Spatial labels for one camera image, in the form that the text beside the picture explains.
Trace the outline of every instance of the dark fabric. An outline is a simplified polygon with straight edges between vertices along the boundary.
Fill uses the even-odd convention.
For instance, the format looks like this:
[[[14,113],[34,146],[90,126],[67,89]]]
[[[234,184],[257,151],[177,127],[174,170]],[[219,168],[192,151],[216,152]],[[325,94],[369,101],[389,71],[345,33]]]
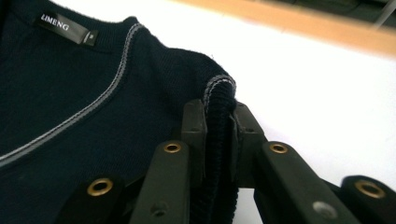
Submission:
[[[79,183],[103,173],[130,180],[145,172],[154,148],[180,126],[183,105],[196,98],[205,102],[208,135],[206,179],[191,192],[191,223],[232,223],[234,83],[219,65],[165,47],[136,18],[106,23],[49,1],[8,2],[0,1],[0,223],[52,223]],[[35,26],[46,10],[98,30],[95,46]],[[114,91],[90,107],[116,74],[122,76]],[[37,148],[15,150],[61,130],[87,107]],[[6,160],[11,152],[16,159]]]

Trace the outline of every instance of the clothing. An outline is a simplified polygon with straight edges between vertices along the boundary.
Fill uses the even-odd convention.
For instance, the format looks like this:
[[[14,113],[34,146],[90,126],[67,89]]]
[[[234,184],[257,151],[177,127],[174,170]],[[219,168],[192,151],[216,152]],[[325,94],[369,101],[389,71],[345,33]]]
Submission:
[[[232,222],[235,84],[219,65],[165,47],[133,17],[102,22],[43,0],[0,7],[0,223],[52,223],[79,183],[147,171],[183,105],[197,98],[208,128],[206,178],[191,191],[191,223]],[[97,30],[94,46],[36,25],[47,11]]]

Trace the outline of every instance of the garment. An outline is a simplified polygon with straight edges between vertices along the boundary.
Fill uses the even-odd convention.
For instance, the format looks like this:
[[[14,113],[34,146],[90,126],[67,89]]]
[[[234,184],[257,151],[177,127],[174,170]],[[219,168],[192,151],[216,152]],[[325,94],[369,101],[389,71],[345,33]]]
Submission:
[[[235,84],[219,65],[167,48],[133,17],[102,22],[43,0],[0,7],[0,223],[52,223],[79,183],[147,171],[192,99],[205,104],[208,134],[191,223],[232,222]],[[37,25],[47,12],[97,30],[94,45]]]

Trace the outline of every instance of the black label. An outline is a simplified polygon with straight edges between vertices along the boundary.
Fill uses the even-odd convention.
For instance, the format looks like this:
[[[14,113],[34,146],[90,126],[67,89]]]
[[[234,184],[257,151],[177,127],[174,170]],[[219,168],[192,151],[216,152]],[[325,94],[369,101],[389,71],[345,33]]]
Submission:
[[[35,19],[35,24],[57,35],[61,35],[77,44],[93,46],[98,31],[89,31],[82,25],[53,12],[44,12]]]

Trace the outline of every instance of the black plastic part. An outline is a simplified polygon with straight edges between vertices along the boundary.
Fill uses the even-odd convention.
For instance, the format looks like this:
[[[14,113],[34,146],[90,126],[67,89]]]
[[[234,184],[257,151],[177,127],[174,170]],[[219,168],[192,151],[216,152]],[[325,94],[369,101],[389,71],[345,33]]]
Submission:
[[[292,147],[268,142],[256,159],[255,201],[264,223],[360,223]]]
[[[88,188],[94,180],[108,179],[112,183],[111,190],[103,195],[91,196]],[[106,224],[119,223],[122,207],[125,202],[121,194],[123,181],[114,175],[97,176],[90,182],[81,184],[57,216],[57,224]]]
[[[191,187],[202,185],[205,176],[206,121],[204,106],[200,100],[184,105],[181,141],[189,145],[191,160]]]
[[[189,147],[185,143],[159,144],[129,223],[189,223],[189,170]]]
[[[238,188],[255,188],[254,154],[267,142],[262,127],[248,107],[238,103],[233,114],[233,151],[231,174]]]
[[[349,176],[340,195],[361,223],[396,223],[396,193],[385,184],[367,176]]]

